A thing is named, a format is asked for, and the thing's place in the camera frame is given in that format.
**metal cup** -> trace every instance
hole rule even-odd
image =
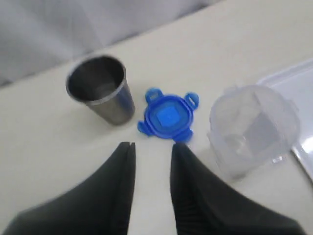
[[[83,62],[67,78],[66,88],[73,99],[86,104],[113,125],[123,124],[134,115],[125,67],[113,57]]]

